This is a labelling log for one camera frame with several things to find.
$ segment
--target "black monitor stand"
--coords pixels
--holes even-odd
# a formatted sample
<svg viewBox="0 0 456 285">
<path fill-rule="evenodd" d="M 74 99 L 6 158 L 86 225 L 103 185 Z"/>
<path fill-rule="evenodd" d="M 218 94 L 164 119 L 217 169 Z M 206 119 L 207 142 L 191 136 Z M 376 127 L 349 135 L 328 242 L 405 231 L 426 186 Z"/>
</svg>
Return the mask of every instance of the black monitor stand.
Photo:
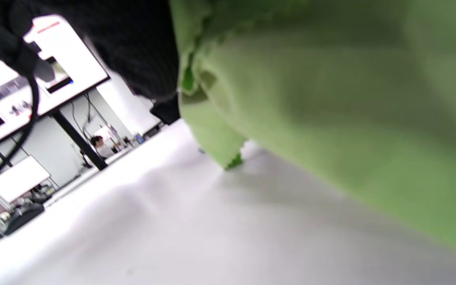
<svg viewBox="0 0 456 285">
<path fill-rule="evenodd" d="M 63 128 L 69 137 L 74 141 L 74 143 L 80 148 L 81 151 L 89 157 L 93 162 L 94 166 L 99 170 L 107 168 L 107 163 L 89 146 L 89 144 L 84 140 L 84 138 L 76 131 L 73 125 L 65 118 L 65 116 L 58 110 L 51 115 L 56 122 Z"/>
</svg>

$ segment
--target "bottle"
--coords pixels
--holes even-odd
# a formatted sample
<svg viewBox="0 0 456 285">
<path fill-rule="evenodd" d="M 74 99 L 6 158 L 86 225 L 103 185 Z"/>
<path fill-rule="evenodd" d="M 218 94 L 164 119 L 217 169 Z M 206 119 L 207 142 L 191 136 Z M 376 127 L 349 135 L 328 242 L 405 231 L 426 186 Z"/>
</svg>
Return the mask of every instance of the bottle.
<svg viewBox="0 0 456 285">
<path fill-rule="evenodd" d="M 138 144 L 143 144 L 145 142 L 145 139 L 139 133 L 136 134 L 135 139 L 136 139 Z"/>
</svg>

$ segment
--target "green towel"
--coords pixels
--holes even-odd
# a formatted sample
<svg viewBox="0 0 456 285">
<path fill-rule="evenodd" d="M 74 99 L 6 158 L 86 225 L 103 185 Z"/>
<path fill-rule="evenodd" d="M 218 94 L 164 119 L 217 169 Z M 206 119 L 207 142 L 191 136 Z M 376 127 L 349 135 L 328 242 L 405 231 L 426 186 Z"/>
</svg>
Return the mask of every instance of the green towel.
<svg viewBox="0 0 456 285">
<path fill-rule="evenodd" d="M 217 162 L 253 139 L 456 248 L 456 2 L 170 3 L 181 113 Z"/>
</svg>

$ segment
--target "white desk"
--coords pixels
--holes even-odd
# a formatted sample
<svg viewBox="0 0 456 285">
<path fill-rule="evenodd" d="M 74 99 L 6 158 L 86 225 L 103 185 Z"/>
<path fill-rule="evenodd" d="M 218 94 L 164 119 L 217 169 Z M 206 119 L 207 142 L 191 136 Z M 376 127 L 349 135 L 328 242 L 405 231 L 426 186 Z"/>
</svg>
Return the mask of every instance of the white desk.
<svg viewBox="0 0 456 285">
<path fill-rule="evenodd" d="M 105 159 L 105 162 L 110 165 L 110 164 L 116 162 L 118 159 L 120 159 L 124 155 L 128 154 L 133 149 L 134 148 L 131 148 L 131 147 L 130 148 L 125 148 L 125 149 L 119 151 L 118 153 L 112 155 L 111 157 Z M 70 182 L 68 185 L 66 185 L 66 186 L 62 187 L 61 189 L 57 190 L 52 195 L 52 197 L 49 200 L 47 200 L 47 202 L 45 202 L 43 204 L 43 206 L 45 206 L 45 208 L 50 207 L 55 202 L 58 202 L 59 199 L 62 199 L 63 197 L 65 197 L 66 195 L 68 195 L 69 193 L 71 193 L 72 191 L 77 189 L 79 186 L 81 186 L 83 183 L 88 181 L 91 177 L 96 175 L 96 173 L 99 173 L 99 169 L 98 168 L 93 166 L 91 169 L 88 169 L 87 171 L 82 173 L 79 177 L 77 177 L 75 180 Z"/>
<path fill-rule="evenodd" d="M 456 254 L 250 145 L 178 122 L 0 242 L 0 285 L 451 285 Z"/>
</svg>

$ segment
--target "computer monitor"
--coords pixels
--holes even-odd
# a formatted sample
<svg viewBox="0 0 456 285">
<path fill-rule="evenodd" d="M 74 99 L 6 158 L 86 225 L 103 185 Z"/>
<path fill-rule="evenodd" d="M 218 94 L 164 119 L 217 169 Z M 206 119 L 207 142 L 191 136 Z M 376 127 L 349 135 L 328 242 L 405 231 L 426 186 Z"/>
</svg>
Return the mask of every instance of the computer monitor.
<svg viewBox="0 0 456 285">
<path fill-rule="evenodd" d="M 35 18 L 24 40 L 52 65 L 56 74 L 49 82 L 36 79 L 40 87 L 38 114 L 42 117 L 109 79 L 91 51 L 60 16 Z M 0 142 L 29 122 L 31 103 L 27 80 L 0 61 Z"/>
<path fill-rule="evenodd" d="M 50 173 L 34 157 L 28 156 L 0 173 L 0 196 L 11 203 L 49 177 Z"/>
<path fill-rule="evenodd" d="M 117 135 L 117 131 L 114 129 L 112 125 L 108 124 L 94 132 L 94 135 L 99 135 L 103 138 L 103 141 L 108 141 L 109 139 L 112 139 L 115 135 Z"/>
</svg>

